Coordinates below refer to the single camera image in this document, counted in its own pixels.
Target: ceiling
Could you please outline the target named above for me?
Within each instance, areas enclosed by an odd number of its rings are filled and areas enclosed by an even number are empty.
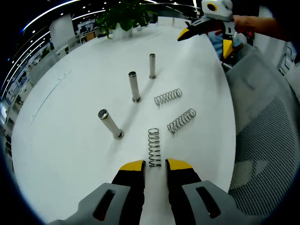
[[[70,13],[72,18],[76,18],[89,12],[103,10],[103,8],[105,9],[120,0],[74,1],[46,13],[30,24],[31,21],[39,17],[44,12],[69,1],[70,0],[27,0],[21,1],[20,3],[13,1],[8,3],[7,10],[2,18],[2,24],[4,24],[5,27],[9,27],[9,29],[5,29],[5,33],[9,33],[9,38],[6,38],[5,40],[4,54],[1,59],[3,66],[0,75],[0,82],[3,83],[3,87],[9,83],[11,75],[17,68],[17,65],[14,65],[14,62],[17,61],[28,48],[35,48],[33,44],[35,44],[41,36],[49,31],[49,26],[52,21],[59,18],[61,14]],[[147,0],[140,0],[140,2],[142,4],[151,4],[151,2]],[[190,6],[194,5],[193,0],[157,0],[156,2],[169,4],[177,3]],[[196,2],[198,5],[201,4],[200,0],[197,0]],[[84,17],[74,20],[74,27],[76,27],[78,23],[84,21],[84,19],[87,19],[83,18]],[[43,38],[47,41],[49,40],[50,35],[45,35]]]

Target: mesh chair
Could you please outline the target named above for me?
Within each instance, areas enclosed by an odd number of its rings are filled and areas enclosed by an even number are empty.
[[[286,79],[251,50],[226,73],[236,119],[229,194],[249,214],[268,216],[300,162],[300,105]]]

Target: metal pin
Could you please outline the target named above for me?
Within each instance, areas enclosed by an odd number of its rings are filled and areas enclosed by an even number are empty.
[[[142,98],[140,96],[139,87],[137,85],[136,72],[132,71],[128,75],[129,75],[132,96],[133,96],[132,101],[138,103],[142,100]]]
[[[149,59],[150,59],[150,79],[155,79],[156,78],[156,74],[155,74],[155,54],[150,54],[149,55]]]
[[[105,126],[112,132],[114,139],[122,139],[124,137],[124,133],[121,129],[117,127],[117,125],[112,120],[111,116],[108,114],[106,109],[100,110],[98,113],[98,117],[105,124]]]

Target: white round table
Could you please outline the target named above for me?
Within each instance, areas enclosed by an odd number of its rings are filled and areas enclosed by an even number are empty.
[[[96,38],[72,51],[37,83],[12,136],[15,176],[24,198],[45,221],[66,219],[81,199],[119,168],[148,162],[148,129],[159,128],[162,166],[146,167],[140,224],[174,224],[165,159],[191,164],[202,180],[229,190],[235,122],[229,86],[206,35],[177,42],[181,29],[151,25],[130,40]],[[156,54],[155,80],[149,54]],[[132,102],[135,71],[142,101]],[[180,88],[182,97],[158,107],[154,97]],[[115,140],[98,118],[107,109],[124,131]],[[193,108],[197,115],[172,135],[167,124]]]

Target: metal spring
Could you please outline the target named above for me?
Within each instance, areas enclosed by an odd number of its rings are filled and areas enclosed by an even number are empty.
[[[196,111],[194,109],[187,110],[184,114],[174,120],[172,123],[167,125],[168,130],[175,134],[181,127],[183,127],[187,122],[196,116]]]
[[[151,128],[148,130],[148,146],[149,146],[149,166],[161,166],[159,129]]]
[[[154,101],[155,101],[155,104],[160,106],[161,104],[171,101],[173,99],[176,99],[180,96],[182,96],[182,91],[180,89],[175,89],[175,90],[169,91],[165,94],[155,97]]]

